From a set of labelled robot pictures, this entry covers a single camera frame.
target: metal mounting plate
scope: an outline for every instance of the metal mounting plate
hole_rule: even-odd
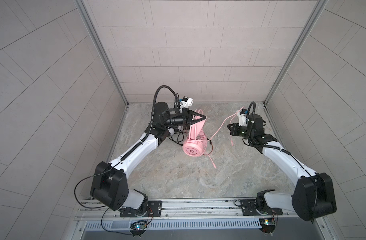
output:
[[[160,217],[161,215],[161,201],[148,201],[148,207],[151,208],[153,217]],[[143,217],[147,217],[150,210],[147,209],[147,212]],[[138,217],[132,212],[120,212],[120,217]]]

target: marble floor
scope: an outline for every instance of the marble floor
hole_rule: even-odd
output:
[[[211,137],[226,117],[249,103],[194,103],[191,110],[202,109],[207,116],[204,132]],[[112,159],[132,146],[146,129],[151,117],[151,104],[131,104],[127,110]],[[256,114],[267,121],[265,130],[272,132],[261,103]],[[243,144],[241,137],[230,142],[224,123],[212,139],[211,157],[190,157],[182,147],[166,139],[148,154],[128,178],[130,189],[137,189],[149,198],[254,197],[266,189],[292,192],[295,187],[284,172],[255,148]]]

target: pink headphones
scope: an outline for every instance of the pink headphones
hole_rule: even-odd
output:
[[[203,114],[203,110],[196,109],[195,112]],[[190,126],[187,139],[183,143],[183,151],[185,154],[193,157],[198,157],[203,154],[207,148],[207,136],[203,131],[205,120],[195,123]]]

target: gray tiled wall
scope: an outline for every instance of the gray tiled wall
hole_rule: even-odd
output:
[[[289,151],[332,177],[339,239],[366,240],[366,0],[329,0],[268,109]]]
[[[263,101],[315,3],[84,0],[129,102]]]
[[[0,0],[0,240],[61,238],[124,109],[72,0]]]

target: headphone ear cup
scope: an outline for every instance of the headphone ear cup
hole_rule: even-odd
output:
[[[189,156],[198,157],[203,154],[206,146],[207,142],[187,142],[187,140],[185,140],[183,143],[183,151]]]

